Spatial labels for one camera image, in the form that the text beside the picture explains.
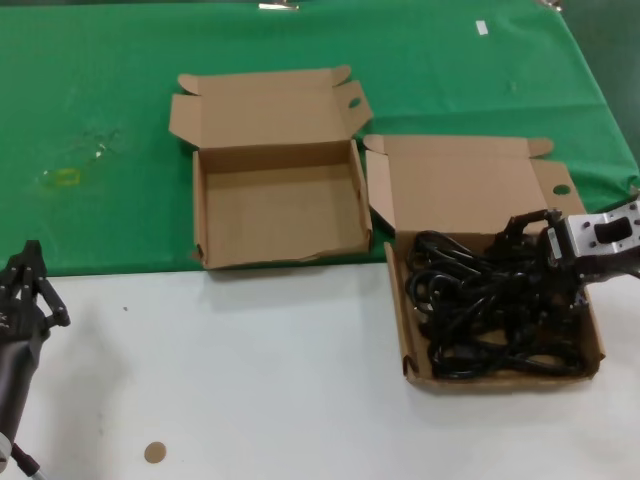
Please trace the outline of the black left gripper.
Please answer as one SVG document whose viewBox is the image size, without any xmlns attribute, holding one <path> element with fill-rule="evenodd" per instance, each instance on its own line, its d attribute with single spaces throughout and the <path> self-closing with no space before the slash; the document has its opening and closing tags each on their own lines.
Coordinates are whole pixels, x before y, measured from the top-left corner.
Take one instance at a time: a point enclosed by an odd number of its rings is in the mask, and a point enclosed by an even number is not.
<svg viewBox="0 0 640 480">
<path fill-rule="evenodd" d="M 37 298 L 31 297 L 31 290 L 44 300 L 51 310 L 49 315 L 44 315 Z M 70 323 L 65 304 L 47 278 L 40 242 L 28 240 L 1 271 L 1 345 L 32 338 L 46 341 L 46 327 L 67 327 Z"/>
</svg>

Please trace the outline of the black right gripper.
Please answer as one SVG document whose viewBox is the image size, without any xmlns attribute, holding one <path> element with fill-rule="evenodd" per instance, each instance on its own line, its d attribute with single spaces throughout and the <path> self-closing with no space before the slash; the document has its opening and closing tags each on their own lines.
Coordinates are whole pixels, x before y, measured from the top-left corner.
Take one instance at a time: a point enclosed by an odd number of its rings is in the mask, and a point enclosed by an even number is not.
<svg viewBox="0 0 640 480">
<path fill-rule="evenodd" d="M 500 246 L 518 246 L 526 241 L 525 228 L 546 221 L 531 241 L 533 271 L 530 280 L 537 305 L 544 311 L 585 311 L 588 306 L 579 275 L 570 258 L 569 245 L 559 235 L 561 211 L 537 210 L 510 218 L 497 234 Z"/>
</svg>

